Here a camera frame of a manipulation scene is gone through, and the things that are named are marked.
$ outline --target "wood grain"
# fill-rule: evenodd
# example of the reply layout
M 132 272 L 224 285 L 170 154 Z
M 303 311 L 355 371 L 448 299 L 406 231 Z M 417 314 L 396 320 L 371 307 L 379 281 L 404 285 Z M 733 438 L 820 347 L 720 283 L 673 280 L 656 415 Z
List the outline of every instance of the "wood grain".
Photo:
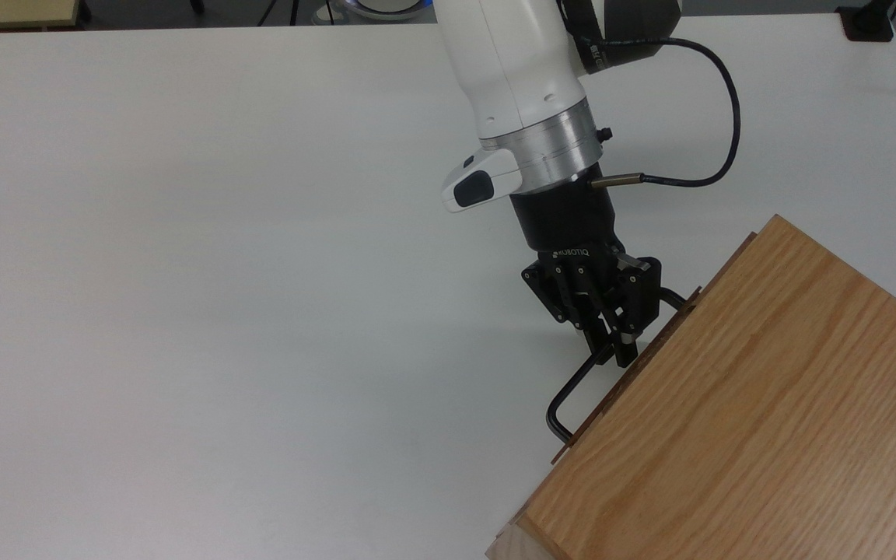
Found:
M 78 0 L 0 0 L 0 28 L 75 25 Z
M 896 558 L 896 299 L 776 217 L 518 524 L 563 560 Z

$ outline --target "black cable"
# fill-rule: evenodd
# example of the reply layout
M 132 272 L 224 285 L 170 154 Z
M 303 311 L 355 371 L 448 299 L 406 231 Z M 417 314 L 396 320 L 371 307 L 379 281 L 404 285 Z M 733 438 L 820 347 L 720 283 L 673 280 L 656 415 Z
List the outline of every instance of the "black cable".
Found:
M 261 27 L 264 24 L 264 21 L 267 20 L 268 15 L 271 13 L 271 8 L 275 7 L 276 2 L 278 2 L 278 0 L 271 0 L 267 9 L 264 11 L 264 14 L 262 14 L 262 19 L 258 20 L 258 27 Z
M 651 182 L 651 184 L 668 184 L 672 185 L 672 187 L 707 187 L 707 185 L 714 184 L 715 182 L 721 180 L 721 177 L 724 177 L 725 174 L 728 173 L 728 170 L 732 169 L 732 163 L 735 163 L 735 156 L 737 152 L 739 152 L 739 138 L 742 135 L 742 107 L 739 106 L 739 93 L 735 89 L 735 82 L 732 80 L 732 74 L 728 72 L 728 67 L 725 66 L 724 61 L 721 60 L 718 54 L 715 54 L 714 51 L 708 49 L 700 43 L 688 41 L 686 39 L 676 39 L 675 37 L 664 37 L 659 39 L 633 39 L 628 41 L 607 41 L 607 39 L 593 39 L 573 33 L 572 30 L 569 29 L 568 23 L 566 23 L 566 29 L 569 31 L 570 35 L 573 35 L 576 39 L 579 39 L 579 41 L 586 42 L 587 45 L 601 45 L 605 47 L 672 45 L 697 51 L 698 53 L 703 54 L 705 57 L 710 59 L 710 61 L 714 63 L 714 66 L 718 68 L 718 71 L 721 72 L 721 77 L 725 79 L 725 87 L 728 89 L 728 96 L 732 100 L 732 143 L 728 148 L 728 156 L 725 158 L 725 163 L 721 166 L 721 169 L 718 170 L 718 173 L 714 173 L 710 177 L 703 178 L 703 180 L 678 180 L 678 178 L 658 177 L 658 175 L 646 175 L 644 173 L 640 173 L 639 178 L 641 182 Z
M 687 300 L 677 294 L 675 291 L 669 290 L 669 288 L 659 288 L 659 299 L 669 304 L 670 307 L 679 311 L 683 307 L 683 304 L 687 302 Z

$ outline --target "robotiq logo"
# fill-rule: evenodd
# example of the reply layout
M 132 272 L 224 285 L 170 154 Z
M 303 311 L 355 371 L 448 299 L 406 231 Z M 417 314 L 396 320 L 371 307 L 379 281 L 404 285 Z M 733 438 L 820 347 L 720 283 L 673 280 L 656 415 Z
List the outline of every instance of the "robotiq logo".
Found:
M 590 251 L 588 249 L 565 249 L 562 251 L 555 251 L 551 253 L 551 258 L 557 259 L 559 257 L 588 257 L 590 255 Z

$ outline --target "black metal handle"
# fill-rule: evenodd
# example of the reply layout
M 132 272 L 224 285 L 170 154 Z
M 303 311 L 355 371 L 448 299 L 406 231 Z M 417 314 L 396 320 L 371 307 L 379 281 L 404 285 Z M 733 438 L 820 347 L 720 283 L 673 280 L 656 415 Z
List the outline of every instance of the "black metal handle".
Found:
M 669 288 L 662 288 L 659 290 L 659 299 L 669 304 L 677 311 L 679 311 L 679 309 L 683 307 L 683 304 L 686 303 L 686 300 L 684 300 L 682 296 L 675 291 L 669 290 Z M 568 382 L 565 382 L 562 389 L 558 391 L 555 398 L 552 398 L 551 403 L 548 404 L 548 411 L 545 412 L 544 421 L 547 422 L 548 429 L 555 434 L 555 437 L 561 439 L 562 443 L 569 443 L 569 440 L 572 439 L 572 432 L 562 425 L 562 422 L 558 421 L 558 407 L 561 407 L 562 403 L 565 403 L 565 399 L 573 390 L 575 390 L 576 386 L 579 386 L 579 382 L 582 382 L 583 378 L 586 378 L 586 374 L 593 369 L 593 366 L 597 365 L 598 359 L 600 359 L 604 353 L 609 352 L 612 346 L 612 341 L 607 341 L 607 343 L 598 347 L 593 354 L 590 354 L 590 357 L 583 362 L 582 366 L 579 366 L 579 369 L 572 374 L 572 378 L 569 378 Z

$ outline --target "white table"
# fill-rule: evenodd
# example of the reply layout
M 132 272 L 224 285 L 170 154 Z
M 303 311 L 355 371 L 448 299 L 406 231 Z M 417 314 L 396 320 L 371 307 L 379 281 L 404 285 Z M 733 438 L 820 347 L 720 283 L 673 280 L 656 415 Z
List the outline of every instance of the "white table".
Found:
M 781 213 L 896 295 L 896 42 L 676 35 L 732 68 L 743 145 L 613 191 L 629 251 L 689 292 Z M 608 173 L 724 156 L 696 54 L 586 88 Z M 441 209 L 476 145 L 431 26 L 0 35 L 0 559 L 482 557 L 586 345 L 507 202 Z

